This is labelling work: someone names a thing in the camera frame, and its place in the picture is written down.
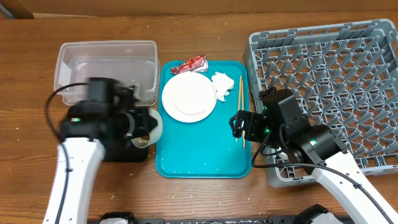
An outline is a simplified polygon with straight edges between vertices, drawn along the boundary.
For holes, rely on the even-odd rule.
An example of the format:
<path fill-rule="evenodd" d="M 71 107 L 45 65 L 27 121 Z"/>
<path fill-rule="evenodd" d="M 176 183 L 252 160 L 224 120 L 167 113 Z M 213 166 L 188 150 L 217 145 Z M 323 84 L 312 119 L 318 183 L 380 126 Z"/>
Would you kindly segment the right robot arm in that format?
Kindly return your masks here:
<path fill-rule="evenodd" d="M 262 113 L 238 110 L 229 125 L 235 138 L 287 155 L 331 193 L 355 223 L 397 223 L 397 212 L 360 171 L 346 144 L 328 126 L 312 126 L 289 89 L 260 92 Z"/>

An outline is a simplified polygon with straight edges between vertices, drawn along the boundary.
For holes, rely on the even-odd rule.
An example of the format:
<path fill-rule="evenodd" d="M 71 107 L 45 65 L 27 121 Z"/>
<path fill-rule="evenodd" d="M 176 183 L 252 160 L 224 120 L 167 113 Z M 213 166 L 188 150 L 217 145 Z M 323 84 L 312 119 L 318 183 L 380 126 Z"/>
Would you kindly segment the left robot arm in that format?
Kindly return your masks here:
<path fill-rule="evenodd" d="M 44 223 L 87 223 L 91 193 L 103 161 L 142 162 L 161 137 L 158 111 L 137 106 L 134 86 L 90 78 L 84 100 L 68 109 L 56 130 L 57 168 Z"/>

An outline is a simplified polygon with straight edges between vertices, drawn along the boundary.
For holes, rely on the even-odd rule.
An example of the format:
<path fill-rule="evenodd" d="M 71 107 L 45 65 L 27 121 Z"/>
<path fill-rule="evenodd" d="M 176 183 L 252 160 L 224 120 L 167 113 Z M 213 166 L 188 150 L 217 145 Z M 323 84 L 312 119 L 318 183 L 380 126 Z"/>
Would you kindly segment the white napkin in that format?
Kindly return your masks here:
<path fill-rule="evenodd" d="M 211 81 L 216 90 L 217 100 L 225 102 L 225 97 L 229 95 L 229 91 L 234 88 L 234 80 L 225 73 L 215 72 L 211 76 Z"/>

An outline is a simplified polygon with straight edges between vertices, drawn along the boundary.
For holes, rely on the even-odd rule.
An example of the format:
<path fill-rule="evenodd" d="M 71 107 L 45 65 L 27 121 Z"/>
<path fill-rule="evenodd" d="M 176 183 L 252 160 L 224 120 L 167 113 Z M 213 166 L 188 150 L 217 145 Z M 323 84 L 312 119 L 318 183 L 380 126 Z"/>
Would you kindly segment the white cup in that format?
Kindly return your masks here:
<path fill-rule="evenodd" d="M 282 152 L 282 150 L 278 150 L 276 153 L 277 153 L 277 156 L 278 156 L 280 159 L 282 159 L 282 160 L 284 160 L 284 161 L 289 160 L 288 155 L 287 155 L 286 153 Z"/>

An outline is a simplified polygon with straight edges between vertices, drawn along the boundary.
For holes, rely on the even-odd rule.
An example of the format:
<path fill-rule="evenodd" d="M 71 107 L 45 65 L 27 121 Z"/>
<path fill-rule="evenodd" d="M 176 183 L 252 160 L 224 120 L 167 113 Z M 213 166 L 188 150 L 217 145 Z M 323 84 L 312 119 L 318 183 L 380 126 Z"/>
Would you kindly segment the red snack wrapper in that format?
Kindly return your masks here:
<path fill-rule="evenodd" d="M 186 60 L 177 67 L 170 69 L 172 74 L 179 74 L 184 72 L 207 72 L 209 68 L 208 61 L 205 55 L 198 55 Z"/>

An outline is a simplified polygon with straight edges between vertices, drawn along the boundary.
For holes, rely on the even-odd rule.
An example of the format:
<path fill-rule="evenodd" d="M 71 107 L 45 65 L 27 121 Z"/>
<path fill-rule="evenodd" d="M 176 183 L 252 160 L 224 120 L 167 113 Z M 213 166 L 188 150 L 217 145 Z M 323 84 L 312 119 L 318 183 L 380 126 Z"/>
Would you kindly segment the grey bowl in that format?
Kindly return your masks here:
<path fill-rule="evenodd" d="M 155 120 L 155 127 L 149 132 L 148 136 L 134 138 L 131 140 L 137 148 L 145 148 L 155 144 L 161 137 L 163 132 L 163 121 L 158 111 L 149 109 L 149 118 L 153 122 Z"/>

